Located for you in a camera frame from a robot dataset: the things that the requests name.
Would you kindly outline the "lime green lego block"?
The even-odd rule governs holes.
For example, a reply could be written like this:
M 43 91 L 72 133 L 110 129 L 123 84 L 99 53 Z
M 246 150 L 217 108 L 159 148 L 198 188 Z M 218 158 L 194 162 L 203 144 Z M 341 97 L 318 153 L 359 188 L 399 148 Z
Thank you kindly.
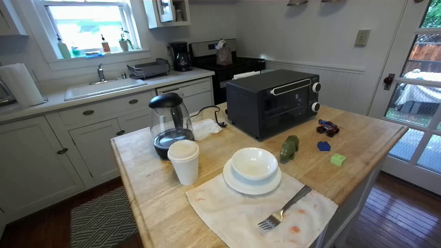
M 333 165 L 340 166 L 344 161 L 345 161 L 345 155 L 342 155 L 342 154 L 334 153 L 330 155 L 330 162 Z

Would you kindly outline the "blue lego block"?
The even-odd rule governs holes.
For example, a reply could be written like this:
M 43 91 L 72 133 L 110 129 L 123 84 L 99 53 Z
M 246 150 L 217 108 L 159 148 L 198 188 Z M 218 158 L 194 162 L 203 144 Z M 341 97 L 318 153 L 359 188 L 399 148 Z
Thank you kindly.
M 319 140 L 319 142 L 316 143 L 316 148 L 318 148 L 319 151 L 330 151 L 330 144 L 329 144 L 327 142 Z

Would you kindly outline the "white paper cup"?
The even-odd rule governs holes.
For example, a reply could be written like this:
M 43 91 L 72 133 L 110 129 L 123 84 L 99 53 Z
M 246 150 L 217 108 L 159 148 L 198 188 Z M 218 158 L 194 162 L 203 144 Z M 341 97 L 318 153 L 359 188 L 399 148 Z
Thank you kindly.
M 198 176 L 199 148 L 194 140 L 177 140 L 167 148 L 167 158 L 181 184 L 191 184 Z

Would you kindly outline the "black toaster oven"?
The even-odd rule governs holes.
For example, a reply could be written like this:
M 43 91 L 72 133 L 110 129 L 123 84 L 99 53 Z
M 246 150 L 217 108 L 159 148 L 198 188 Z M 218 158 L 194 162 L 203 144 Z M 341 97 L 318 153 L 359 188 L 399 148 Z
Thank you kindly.
M 318 113 L 319 75 L 286 69 L 225 84 L 227 117 L 254 139 L 265 139 Z

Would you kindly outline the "glass electric kettle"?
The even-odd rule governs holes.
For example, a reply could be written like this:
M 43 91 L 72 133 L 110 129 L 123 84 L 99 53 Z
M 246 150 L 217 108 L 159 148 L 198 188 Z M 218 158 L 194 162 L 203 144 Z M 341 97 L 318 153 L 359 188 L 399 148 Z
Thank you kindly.
M 187 107 L 176 92 L 152 96 L 148 107 L 154 113 L 150 126 L 152 146 L 162 159 L 167 158 L 167 148 L 176 140 L 194 139 Z

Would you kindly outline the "white bowl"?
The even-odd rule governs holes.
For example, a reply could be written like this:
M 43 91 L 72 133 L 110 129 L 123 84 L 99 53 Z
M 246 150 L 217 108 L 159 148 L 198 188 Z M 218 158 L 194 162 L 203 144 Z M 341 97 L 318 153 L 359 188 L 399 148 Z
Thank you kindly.
M 249 180 L 261 180 L 272 175 L 278 166 L 276 158 L 260 147 L 243 147 L 231 155 L 232 169 Z

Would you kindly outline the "white plate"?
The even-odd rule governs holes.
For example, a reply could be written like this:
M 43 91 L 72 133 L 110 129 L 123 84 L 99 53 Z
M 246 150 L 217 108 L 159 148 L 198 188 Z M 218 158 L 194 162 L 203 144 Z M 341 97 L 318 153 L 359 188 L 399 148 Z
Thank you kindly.
M 275 172 L 268 179 L 253 181 L 240 177 L 232 169 L 231 161 L 227 161 L 223 166 L 223 179 L 227 186 L 229 186 L 232 190 L 238 193 L 249 195 L 261 195 L 278 187 L 280 181 L 280 170 L 275 169 Z

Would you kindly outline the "brown paper bag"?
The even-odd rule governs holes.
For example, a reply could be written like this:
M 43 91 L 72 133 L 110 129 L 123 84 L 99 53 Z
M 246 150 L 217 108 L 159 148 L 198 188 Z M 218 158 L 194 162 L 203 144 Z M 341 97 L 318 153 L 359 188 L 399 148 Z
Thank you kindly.
M 214 45 L 216 49 L 216 63 L 220 66 L 228 66 L 232 63 L 231 51 L 225 45 L 225 41 L 220 38 Z

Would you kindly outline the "black coffee maker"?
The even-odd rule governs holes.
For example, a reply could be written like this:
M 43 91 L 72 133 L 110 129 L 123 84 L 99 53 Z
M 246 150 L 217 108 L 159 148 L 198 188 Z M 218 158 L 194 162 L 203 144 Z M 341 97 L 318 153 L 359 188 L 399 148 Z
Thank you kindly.
M 184 41 L 174 41 L 167 44 L 167 49 L 172 57 L 172 66 L 177 71 L 185 71 L 191 69 L 190 53 Z

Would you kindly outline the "dish drying rack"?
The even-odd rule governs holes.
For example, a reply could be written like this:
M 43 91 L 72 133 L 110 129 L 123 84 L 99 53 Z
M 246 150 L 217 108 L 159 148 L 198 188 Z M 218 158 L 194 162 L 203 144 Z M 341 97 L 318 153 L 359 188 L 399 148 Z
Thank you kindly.
M 127 64 L 127 71 L 136 78 L 150 78 L 169 73 L 169 63 L 166 59 L 156 57 L 154 62 Z

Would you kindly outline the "stained white cloth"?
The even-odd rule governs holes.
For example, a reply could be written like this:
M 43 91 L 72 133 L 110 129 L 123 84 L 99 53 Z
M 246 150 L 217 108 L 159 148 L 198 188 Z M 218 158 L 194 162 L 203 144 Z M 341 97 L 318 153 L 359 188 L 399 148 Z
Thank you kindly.
M 323 231 L 337 205 L 311 190 L 294 202 L 271 230 L 257 223 L 278 210 L 301 188 L 294 177 L 280 173 L 279 186 L 263 195 L 245 195 L 228 187 L 221 175 L 185 193 L 201 220 L 228 248 L 308 248 Z

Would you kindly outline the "red blue toy car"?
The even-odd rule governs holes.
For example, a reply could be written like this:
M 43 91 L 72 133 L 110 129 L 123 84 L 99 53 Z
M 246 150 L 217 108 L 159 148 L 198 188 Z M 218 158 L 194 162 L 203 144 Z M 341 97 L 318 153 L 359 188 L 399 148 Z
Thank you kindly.
M 331 121 L 319 119 L 318 126 L 315 128 L 318 133 L 325 133 L 326 136 L 331 137 L 338 132 L 338 126 Z

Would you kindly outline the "silver fork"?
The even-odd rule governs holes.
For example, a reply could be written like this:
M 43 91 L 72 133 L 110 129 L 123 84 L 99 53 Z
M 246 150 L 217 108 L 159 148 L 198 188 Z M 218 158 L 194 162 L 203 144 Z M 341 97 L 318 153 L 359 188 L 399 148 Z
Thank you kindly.
M 276 227 L 282 219 L 285 212 L 294 204 L 297 202 L 300 198 L 303 198 L 304 195 L 307 195 L 311 191 L 311 187 L 304 184 L 293 197 L 290 197 L 278 210 L 272 212 L 271 215 L 268 215 L 265 219 L 263 219 L 261 221 L 257 223 L 257 226 L 261 230 L 271 230 L 274 227 Z

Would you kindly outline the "silver sink faucet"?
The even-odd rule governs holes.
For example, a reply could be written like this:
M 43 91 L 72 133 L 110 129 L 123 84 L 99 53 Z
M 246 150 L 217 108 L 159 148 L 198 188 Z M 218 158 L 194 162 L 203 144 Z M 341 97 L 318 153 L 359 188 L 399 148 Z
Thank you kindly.
M 97 64 L 96 73 L 97 73 L 97 80 L 99 80 L 100 82 L 105 81 L 105 75 L 104 75 L 101 63 Z

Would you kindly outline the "grey patterned floor mat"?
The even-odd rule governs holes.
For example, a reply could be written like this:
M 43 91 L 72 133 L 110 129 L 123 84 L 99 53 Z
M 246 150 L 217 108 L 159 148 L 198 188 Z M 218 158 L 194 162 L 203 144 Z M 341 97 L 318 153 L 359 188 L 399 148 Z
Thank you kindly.
M 70 212 L 70 248 L 114 248 L 136 231 L 122 187 L 89 199 Z

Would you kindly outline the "paper towel roll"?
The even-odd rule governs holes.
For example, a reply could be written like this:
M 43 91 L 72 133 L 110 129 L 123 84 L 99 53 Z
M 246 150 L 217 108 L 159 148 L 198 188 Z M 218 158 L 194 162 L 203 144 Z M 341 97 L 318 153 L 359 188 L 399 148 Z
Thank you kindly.
M 5 82 L 21 106 L 35 106 L 43 102 L 32 77 L 23 63 L 0 66 L 0 78 Z

